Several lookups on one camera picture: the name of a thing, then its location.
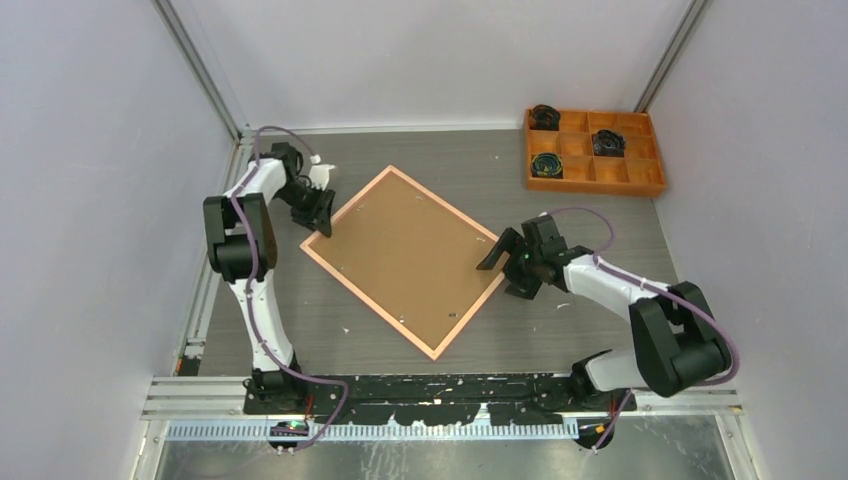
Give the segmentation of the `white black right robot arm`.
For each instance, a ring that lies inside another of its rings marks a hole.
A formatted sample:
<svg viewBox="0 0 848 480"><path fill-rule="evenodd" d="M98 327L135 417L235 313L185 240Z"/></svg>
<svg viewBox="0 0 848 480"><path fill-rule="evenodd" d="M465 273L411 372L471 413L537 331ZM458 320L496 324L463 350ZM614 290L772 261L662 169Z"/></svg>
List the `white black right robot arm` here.
<svg viewBox="0 0 848 480"><path fill-rule="evenodd" d="M647 389L668 398L692 386L723 383L738 371L735 348L698 286L638 277L595 250L570 246L548 214L519 230L505 229L477 267L501 269L509 295L532 300L550 285L603 306L629 325L630 349L602 351L572 365L571 397L584 410L598 409L614 390Z"/></svg>

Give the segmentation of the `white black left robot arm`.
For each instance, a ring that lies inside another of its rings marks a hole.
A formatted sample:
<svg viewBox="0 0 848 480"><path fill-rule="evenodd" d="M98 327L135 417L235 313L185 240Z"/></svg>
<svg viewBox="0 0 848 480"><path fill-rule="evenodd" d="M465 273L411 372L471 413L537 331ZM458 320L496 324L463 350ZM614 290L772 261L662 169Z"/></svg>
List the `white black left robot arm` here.
<svg viewBox="0 0 848 480"><path fill-rule="evenodd" d="M273 286L278 249L268 206L275 199L283 201L295 224L329 237L335 198L328 186L332 165L314 155L304 173L304 162L290 143L277 142L250 162L234 186L202 203L210 267L235 295L249 335L247 395L270 401L284 414L305 405L307 386L284 332Z"/></svg>

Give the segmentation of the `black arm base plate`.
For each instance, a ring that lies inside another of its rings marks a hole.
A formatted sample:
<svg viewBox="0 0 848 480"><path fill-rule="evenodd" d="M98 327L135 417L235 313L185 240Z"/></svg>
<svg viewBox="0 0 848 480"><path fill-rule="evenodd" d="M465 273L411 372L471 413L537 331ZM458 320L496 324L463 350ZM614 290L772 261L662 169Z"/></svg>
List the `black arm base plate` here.
<svg viewBox="0 0 848 480"><path fill-rule="evenodd" d="M247 415L296 415L333 425L468 425L485 414L495 426L553 425L566 413L609 418L635 408L622 389L593 391L567 374L327 375L306 381L302 400L252 400Z"/></svg>

